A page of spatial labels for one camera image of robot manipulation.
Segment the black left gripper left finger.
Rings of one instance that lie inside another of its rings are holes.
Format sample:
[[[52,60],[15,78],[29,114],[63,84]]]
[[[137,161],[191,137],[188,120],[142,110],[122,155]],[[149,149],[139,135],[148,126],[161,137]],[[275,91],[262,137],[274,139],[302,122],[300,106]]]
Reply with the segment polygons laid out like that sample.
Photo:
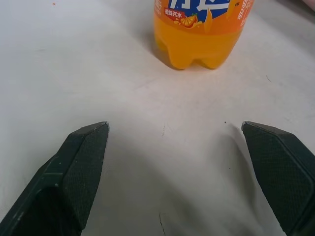
[[[81,236],[98,190],[109,124],[70,133],[0,222],[0,236]]]

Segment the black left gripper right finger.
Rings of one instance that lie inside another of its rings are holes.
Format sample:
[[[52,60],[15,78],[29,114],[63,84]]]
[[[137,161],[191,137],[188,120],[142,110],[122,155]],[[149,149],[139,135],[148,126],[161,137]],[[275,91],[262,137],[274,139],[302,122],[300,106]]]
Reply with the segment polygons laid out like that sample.
[[[256,179],[287,236],[315,236],[315,155],[293,134],[245,121]]]

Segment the orange soda bottle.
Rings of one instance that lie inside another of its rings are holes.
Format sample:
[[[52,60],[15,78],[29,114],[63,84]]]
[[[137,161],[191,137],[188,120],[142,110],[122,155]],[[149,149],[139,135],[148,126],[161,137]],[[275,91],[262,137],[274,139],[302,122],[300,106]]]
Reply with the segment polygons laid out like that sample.
[[[154,37],[170,64],[220,67],[236,45],[254,0],[154,0]]]

